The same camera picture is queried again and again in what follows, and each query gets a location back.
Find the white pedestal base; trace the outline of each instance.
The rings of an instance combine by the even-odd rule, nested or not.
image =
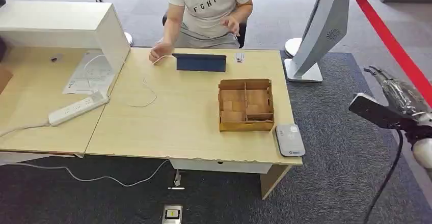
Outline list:
[[[129,43],[129,46],[132,46],[132,44],[133,44],[132,35],[127,33],[127,32],[125,32],[124,35],[126,36],[126,39],[127,39],[127,42]]]
[[[292,59],[285,59],[285,71],[289,81],[303,81],[303,82],[322,82],[321,71],[318,64],[314,64],[304,75],[294,76],[291,66]]]
[[[302,43],[302,39],[301,38],[292,38],[292,39],[289,39],[285,43],[285,52],[289,56],[289,58],[293,58],[294,57],[294,55],[299,50],[301,43]]]

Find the dark blue tablet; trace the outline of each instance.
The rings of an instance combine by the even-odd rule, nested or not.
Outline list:
[[[213,54],[173,53],[177,70],[225,72],[227,57]]]

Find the person's hand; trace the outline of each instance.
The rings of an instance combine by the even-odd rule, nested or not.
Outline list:
[[[160,41],[151,49],[149,60],[156,62],[160,57],[173,54],[173,45],[169,42]]]
[[[240,30],[240,26],[239,26],[238,21],[234,17],[226,16],[226,17],[222,18],[221,25],[228,28],[232,34],[234,34],[238,37],[240,36],[240,33],[238,32]]]

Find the black cable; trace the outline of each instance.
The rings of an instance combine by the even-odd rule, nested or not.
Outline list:
[[[399,162],[400,154],[402,153],[403,136],[402,136],[402,132],[400,130],[396,130],[396,131],[397,131],[397,134],[399,135],[399,148],[397,149],[396,158],[394,159],[393,164],[392,164],[389,172],[387,173],[386,178],[384,179],[384,182],[381,184],[380,189],[378,190],[378,192],[376,192],[376,195],[373,198],[372,203],[370,203],[369,208],[367,209],[365,218],[363,220],[364,224],[366,224],[369,221],[370,213],[372,212],[372,209],[375,206],[376,201],[378,200],[378,198],[380,197],[384,188],[386,187],[387,183],[389,182],[389,180],[393,174],[393,171],[396,168],[397,163]]]

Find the power strip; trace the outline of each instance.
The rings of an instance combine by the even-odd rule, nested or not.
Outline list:
[[[81,101],[73,103],[67,107],[61,108],[49,114],[49,123],[51,126],[57,126],[78,117],[86,112],[89,112],[101,105],[109,102],[109,97],[97,91]]]

